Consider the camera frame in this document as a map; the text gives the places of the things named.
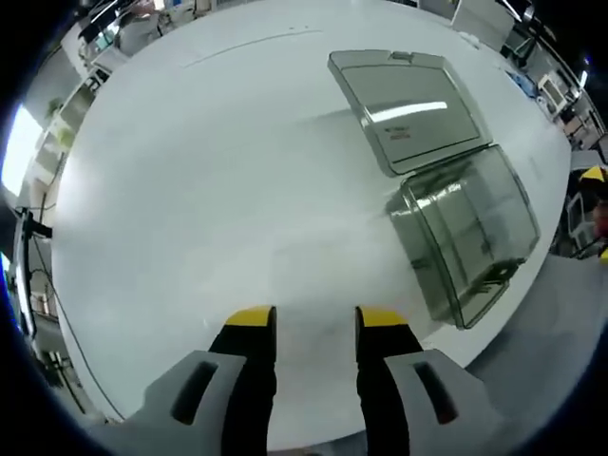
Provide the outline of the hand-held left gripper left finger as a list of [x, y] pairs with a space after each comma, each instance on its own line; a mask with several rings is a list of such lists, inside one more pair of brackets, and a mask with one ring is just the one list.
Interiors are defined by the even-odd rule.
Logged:
[[155, 380], [124, 421], [126, 455], [264, 455], [276, 395], [276, 308], [231, 315], [210, 348]]

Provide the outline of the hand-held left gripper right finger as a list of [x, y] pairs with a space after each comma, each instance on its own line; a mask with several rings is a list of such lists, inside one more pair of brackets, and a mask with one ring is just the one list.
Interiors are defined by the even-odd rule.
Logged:
[[493, 451], [503, 417], [484, 383], [426, 350], [393, 310], [355, 309], [356, 388], [369, 451]]

